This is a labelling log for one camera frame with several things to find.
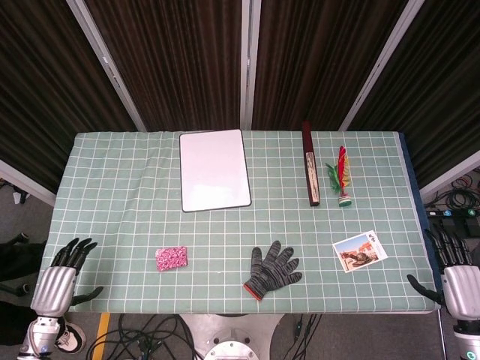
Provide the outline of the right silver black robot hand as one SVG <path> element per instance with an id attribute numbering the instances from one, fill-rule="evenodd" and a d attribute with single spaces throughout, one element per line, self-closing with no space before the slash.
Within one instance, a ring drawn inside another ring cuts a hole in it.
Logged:
<path id="1" fill-rule="evenodd" d="M 480 265 L 473 262 L 463 239 L 439 226 L 425 231 L 439 268 L 442 289 L 427 289 L 411 274 L 407 280 L 413 289 L 442 305 L 458 321 L 480 322 Z"/>

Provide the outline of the black power strip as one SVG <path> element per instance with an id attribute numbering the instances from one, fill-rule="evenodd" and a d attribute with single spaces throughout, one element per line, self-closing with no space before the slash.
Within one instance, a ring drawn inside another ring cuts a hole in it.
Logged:
<path id="1" fill-rule="evenodd" d="M 426 214 L 429 218 L 478 218 L 480 217 L 480 210 L 472 208 L 457 210 L 427 210 Z"/>

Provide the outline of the photo postcard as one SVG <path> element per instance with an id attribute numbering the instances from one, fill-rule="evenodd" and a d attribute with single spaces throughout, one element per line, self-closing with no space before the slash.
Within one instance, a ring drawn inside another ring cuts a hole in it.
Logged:
<path id="1" fill-rule="evenodd" d="M 338 241 L 333 244 L 333 248 L 345 273 L 353 272 L 388 258 L 384 247 L 373 230 Z"/>

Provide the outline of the red green feather shuttlecock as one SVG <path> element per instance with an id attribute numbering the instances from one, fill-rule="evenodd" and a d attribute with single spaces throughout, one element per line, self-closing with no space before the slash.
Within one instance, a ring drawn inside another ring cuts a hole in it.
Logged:
<path id="1" fill-rule="evenodd" d="M 337 163 L 332 166 L 325 164 L 328 170 L 328 177 L 332 190 L 338 195 L 338 205 L 347 207 L 352 204 L 352 198 L 346 188 L 350 184 L 350 163 L 346 148 L 341 145 L 338 152 Z"/>

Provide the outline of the green checkered tablecloth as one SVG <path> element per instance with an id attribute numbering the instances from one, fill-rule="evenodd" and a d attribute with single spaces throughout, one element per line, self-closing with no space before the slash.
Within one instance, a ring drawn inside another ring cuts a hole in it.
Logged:
<path id="1" fill-rule="evenodd" d="M 245 131 L 251 204 L 184 212 L 179 135 L 173 132 L 81 133 L 58 189 L 43 267 L 74 238 L 97 242 L 76 291 L 103 287 L 78 311 L 112 313 L 428 313 L 436 305 L 409 284 L 428 288 L 432 272 L 415 177 L 395 132 L 315 132 L 321 202 L 308 202 L 302 135 Z M 338 205 L 326 163 L 340 146 L 349 159 L 352 198 Z M 373 230 L 387 259 L 345 273 L 333 244 Z M 257 301 L 243 284 L 251 252 L 272 242 L 298 258 L 298 283 Z M 188 265 L 158 271 L 159 248 L 185 246 Z"/>

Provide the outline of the pink patterned block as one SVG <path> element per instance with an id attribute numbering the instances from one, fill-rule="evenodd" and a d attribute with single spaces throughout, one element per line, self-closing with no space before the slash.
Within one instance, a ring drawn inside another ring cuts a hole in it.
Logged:
<path id="1" fill-rule="evenodd" d="M 155 252 L 155 261 L 159 272 L 185 267 L 188 265 L 188 250 L 185 246 L 159 248 Z"/>

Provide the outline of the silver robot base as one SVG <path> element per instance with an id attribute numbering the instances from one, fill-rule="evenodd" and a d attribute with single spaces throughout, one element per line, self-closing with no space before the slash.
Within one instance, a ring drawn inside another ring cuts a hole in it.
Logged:
<path id="1" fill-rule="evenodd" d="M 182 314 L 204 360 L 271 360 L 271 342 L 282 313 Z"/>

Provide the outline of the white board with black rim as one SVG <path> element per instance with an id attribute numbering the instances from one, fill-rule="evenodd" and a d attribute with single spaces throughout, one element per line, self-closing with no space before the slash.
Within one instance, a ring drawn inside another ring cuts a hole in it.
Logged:
<path id="1" fill-rule="evenodd" d="M 184 212 L 251 204 L 241 130 L 183 133 L 179 136 L 179 155 Z"/>

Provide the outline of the person's black trousers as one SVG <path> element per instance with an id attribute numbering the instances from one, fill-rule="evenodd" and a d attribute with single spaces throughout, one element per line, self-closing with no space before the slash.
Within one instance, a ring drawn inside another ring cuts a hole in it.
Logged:
<path id="1" fill-rule="evenodd" d="M 45 245 L 0 244 L 0 282 L 39 272 Z"/>

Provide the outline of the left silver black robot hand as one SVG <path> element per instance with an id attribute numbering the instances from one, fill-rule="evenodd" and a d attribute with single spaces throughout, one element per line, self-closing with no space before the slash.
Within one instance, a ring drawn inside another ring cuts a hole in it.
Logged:
<path id="1" fill-rule="evenodd" d="M 104 288 L 99 286 L 87 294 L 74 295 L 80 270 L 97 245 L 91 238 L 82 241 L 74 238 L 53 257 L 31 301 L 31 309 L 39 317 L 60 318 L 70 307 L 89 302 L 101 294 Z"/>

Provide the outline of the dark red long box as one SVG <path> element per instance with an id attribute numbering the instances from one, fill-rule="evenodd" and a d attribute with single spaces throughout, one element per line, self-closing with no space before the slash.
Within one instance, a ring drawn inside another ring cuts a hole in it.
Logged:
<path id="1" fill-rule="evenodd" d="M 309 121 L 302 122 L 302 142 L 309 203 L 311 206 L 318 206 L 320 204 L 320 189 Z"/>

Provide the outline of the white partition post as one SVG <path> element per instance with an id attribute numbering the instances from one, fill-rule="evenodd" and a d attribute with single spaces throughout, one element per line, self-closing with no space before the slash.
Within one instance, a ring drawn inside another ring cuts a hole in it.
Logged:
<path id="1" fill-rule="evenodd" d="M 136 129 L 147 128 L 85 0 L 65 0 Z"/>
<path id="2" fill-rule="evenodd" d="M 240 128 L 253 123 L 262 0 L 241 1 Z"/>
<path id="3" fill-rule="evenodd" d="M 428 199 L 431 198 L 438 190 L 441 190 L 447 184 L 469 173 L 477 167 L 480 167 L 480 150 L 421 188 L 419 191 L 421 199 L 424 202 L 428 201 Z"/>
<path id="4" fill-rule="evenodd" d="M 345 118 L 341 122 L 340 127 L 338 128 L 339 131 L 347 131 L 352 124 L 424 3 L 425 0 L 407 1 L 397 22 L 391 30 L 385 45 L 368 74 L 367 79 L 361 87 Z"/>
<path id="5" fill-rule="evenodd" d="M 38 184 L 36 181 L 5 163 L 3 160 L 0 160 L 0 178 L 16 185 L 18 188 L 26 191 L 33 197 L 38 198 L 50 206 L 55 205 L 56 195 L 52 191 Z"/>

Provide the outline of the grey knit work glove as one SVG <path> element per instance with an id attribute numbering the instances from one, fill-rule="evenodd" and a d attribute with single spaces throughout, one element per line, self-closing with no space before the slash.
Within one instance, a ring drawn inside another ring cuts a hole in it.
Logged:
<path id="1" fill-rule="evenodd" d="M 254 247 L 250 258 L 250 278 L 243 284 L 257 301 L 272 291 L 298 283 L 303 274 L 297 271 L 299 259 L 293 259 L 292 247 L 282 249 L 281 243 L 273 241 L 267 254 Z"/>

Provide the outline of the black white sneaker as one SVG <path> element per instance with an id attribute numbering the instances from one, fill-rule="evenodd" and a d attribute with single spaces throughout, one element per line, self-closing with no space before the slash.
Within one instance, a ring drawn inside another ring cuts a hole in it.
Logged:
<path id="1" fill-rule="evenodd" d="M 59 320 L 60 330 L 55 341 L 55 347 L 69 355 L 80 353 L 86 345 L 86 335 L 76 324 L 68 322 L 64 318 Z"/>

